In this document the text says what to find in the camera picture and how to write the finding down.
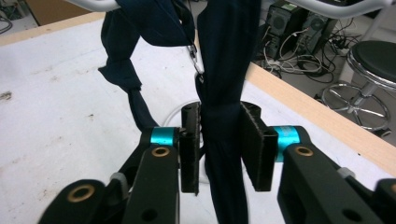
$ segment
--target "floor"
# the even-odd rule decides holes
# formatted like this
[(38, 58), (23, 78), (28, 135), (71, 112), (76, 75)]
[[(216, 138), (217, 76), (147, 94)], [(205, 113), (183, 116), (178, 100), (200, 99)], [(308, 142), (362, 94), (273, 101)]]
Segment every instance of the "floor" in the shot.
[[(207, 1), (190, 1), (190, 4), (188, 5), (191, 8), (191, 12), (196, 20), (197, 15), (205, 8), (207, 4)], [(26, 6), (23, 6), (25, 15), (22, 19), (19, 20), (14, 20), (11, 21), (13, 26), (10, 30), (6, 31), (5, 33), (1, 35), (10, 35), (13, 33), (20, 32), (22, 30), (27, 30), (31, 28), (37, 27), (37, 24), (35, 22), (34, 17), (29, 13), (29, 10), (27, 9)], [(261, 23), (264, 23), (265, 21), (265, 15), (266, 11), (262, 10), (262, 17), (261, 17)], [(353, 24), (345, 29), (346, 35), (361, 35), (365, 32), (369, 24), (371, 24), (372, 19), (368, 17), (358, 17), (355, 18), (353, 21)], [(339, 21), (336, 25), (336, 28), (345, 26), (348, 21)], [(0, 30), (5, 27), (6, 25), (0, 22)], [(386, 40), (386, 41), (391, 41), (391, 42), (396, 42), (396, 31), (391, 31), (383, 28), (379, 28), (374, 36), (373, 39), (379, 39), (379, 40)], [(344, 57), (337, 57), (334, 60), (334, 63), (336, 64), (335, 70), (333, 72), (333, 77), (330, 75), (326, 75), (323, 77), (307, 77), (305, 75), (292, 75), (292, 74), (287, 74), (287, 73), (281, 73), (280, 77), (288, 82), (291, 86), (297, 88), (298, 90), (306, 93), (309, 96), (314, 97), (317, 93), (322, 92), (323, 89), (328, 87), (330, 84), (329, 83), (322, 83), (322, 82), (330, 82), (334, 83), (338, 80), (338, 77), (340, 76), (341, 73), (345, 72), (347, 69), (344, 67), (347, 67), (345, 65), (345, 58)], [(364, 83), (364, 80), (362, 78), (359, 78), (357, 76), (354, 76), (352, 80), (352, 84), (361, 86), (362, 83)], [(379, 89), (376, 91), (375, 95), (384, 102), (385, 105), (389, 108), (389, 113), (392, 118), (396, 118), (396, 104), (394, 104), (396, 100), (396, 93), (395, 92), (390, 92), (390, 91), (384, 91), (382, 89)], [(391, 130), (396, 130), (396, 119), (394, 119), (390, 125), (389, 128)], [(391, 133), (387, 136), (382, 137), (385, 141), (389, 142), (390, 144), (396, 146), (396, 133)]]

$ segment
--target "white cable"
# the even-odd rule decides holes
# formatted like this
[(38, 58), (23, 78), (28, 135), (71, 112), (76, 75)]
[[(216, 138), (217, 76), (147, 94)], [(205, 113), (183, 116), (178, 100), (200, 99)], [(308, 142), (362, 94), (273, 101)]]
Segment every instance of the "white cable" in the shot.
[(8, 17), (6, 15), (6, 13), (4, 11), (2, 11), (2, 10), (0, 10), (0, 18), (4, 18), (4, 19), (8, 20)]
[(267, 30), (264, 33), (264, 36), (262, 37), (262, 41), (264, 40), (264, 38), (268, 35), (268, 31), (270, 30), (271, 26), (268, 26)]
[(167, 126), (169, 125), (170, 121), (175, 117), (175, 115), (176, 115), (178, 112), (180, 112), (180, 110), (181, 110), (181, 108), (183, 108), (183, 106), (188, 105), (188, 104), (191, 104), (191, 103), (194, 103), (194, 102), (199, 102), (199, 101), (200, 101), (199, 99), (195, 99), (195, 100), (188, 101), (188, 102), (186, 102), (186, 103), (184, 103), (184, 104), (182, 104), (182, 105), (179, 105), (177, 108), (175, 108), (175, 109), (168, 115), (168, 117), (166, 118), (166, 120), (163, 122), (163, 127), (167, 127)]
[[(317, 63), (314, 62), (314, 61), (308, 61), (308, 60), (298, 59), (298, 58), (301, 58), (301, 57), (312, 57), (312, 58), (315, 58), (316, 61), (317, 61)], [(317, 68), (317, 69), (296, 69), (296, 68), (294, 67), (296, 64), (293, 65), (293, 64), (291, 64), (291, 62), (308, 62), (308, 63), (313, 63), (313, 64), (318, 65), (318, 68)], [(314, 55), (300, 55), (300, 56), (291, 58), (291, 59), (289, 59), (289, 60), (284, 61), (284, 62), (282, 63), (282, 65), (280, 65), (280, 68), (282, 68), (282, 69), (285, 70), (286, 72), (290, 72), (290, 73), (293, 73), (293, 72), (319, 72), (320, 69), (322, 69), (322, 68), (328, 70), (326, 67), (323, 66), (323, 64), (322, 64), (322, 62), (320, 61), (320, 59), (317, 58), (317, 57), (314, 56)]]
[(279, 56), (280, 56), (281, 59), (284, 59), (284, 58), (283, 58), (283, 55), (282, 55), (282, 49), (283, 49), (283, 46), (285, 46), (285, 43), (288, 42), (288, 40), (289, 40), (292, 36), (297, 36), (297, 34), (304, 33), (304, 32), (306, 32), (306, 31), (308, 31), (308, 30), (309, 30), (309, 27), (303, 29), (302, 31), (294, 32), (294, 33), (292, 33), (291, 35), (289, 35), (289, 36), (283, 41), (283, 43), (282, 43), (282, 45), (280, 46), (280, 49), (279, 49)]
[(271, 72), (273, 72), (274, 71), (274, 67), (272, 66), (272, 64), (270, 64), (270, 62), (268, 61), (268, 58), (267, 58), (267, 53), (266, 53), (266, 50), (265, 50), (265, 48), (267, 47), (267, 45), (268, 45), (268, 43), (270, 43), (270, 41), (268, 41), (265, 45), (264, 45), (264, 49), (263, 49), (263, 53), (264, 53), (264, 59), (265, 59), (265, 62), (267, 63), (267, 65), (269, 65), (270, 66), (270, 68), (271, 68), (271, 71), (270, 71), (270, 73)]

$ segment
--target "stool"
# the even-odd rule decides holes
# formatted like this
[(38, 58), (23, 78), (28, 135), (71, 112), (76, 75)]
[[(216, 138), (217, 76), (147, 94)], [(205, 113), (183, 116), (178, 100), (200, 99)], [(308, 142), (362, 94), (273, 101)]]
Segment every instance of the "stool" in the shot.
[(396, 91), (396, 44), (359, 42), (350, 49), (346, 61), (356, 75), (365, 78), (364, 86), (333, 84), (323, 90), (319, 100), (330, 109), (354, 119), (362, 128), (381, 136), (388, 135), (389, 110), (373, 93), (377, 88)]

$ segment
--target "white table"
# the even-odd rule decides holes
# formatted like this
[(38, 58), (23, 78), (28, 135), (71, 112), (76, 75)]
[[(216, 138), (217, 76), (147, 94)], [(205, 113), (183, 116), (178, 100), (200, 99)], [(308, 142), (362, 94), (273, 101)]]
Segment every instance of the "white table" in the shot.
[[(126, 94), (97, 71), (106, 62), (102, 18), (92, 13), (0, 38), (0, 94), (11, 94), (0, 100), (0, 223), (37, 222), (76, 180), (108, 183), (137, 146)], [(185, 48), (140, 41), (132, 60), (158, 122), (198, 98)], [(242, 100), (259, 105), (267, 125), (304, 126), (318, 148), (370, 189), (396, 176), (395, 147), (255, 65), (247, 80)], [(171, 125), (178, 124), (176, 116)], [(271, 192), (254, 192), (245, 174), (251, 223), (283, 222), (276, 201), (281, 166)], [(181, 194), (181, 223), (216, 223), (208, 185), (200, 191)]]

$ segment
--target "metal clip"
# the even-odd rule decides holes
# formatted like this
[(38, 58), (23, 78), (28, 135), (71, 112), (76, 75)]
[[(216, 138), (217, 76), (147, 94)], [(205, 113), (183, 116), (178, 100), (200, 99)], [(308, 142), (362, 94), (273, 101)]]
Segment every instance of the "metal clip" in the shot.
[(199, 76), (199, 80), (201, 81), (201, 83), (204, 83), (204, 76), (203, 76), (203, 71), (201, 70), (201, 68), (198, 66), (198, 57), (197, 57), (197, 48), (195, 47), (194, 44), (187, 46), (187, 50), (190, 53), (190, 57), (192, 59), (192, 63), (194, 65), (195, 70), (197, 71), (196, 76)]

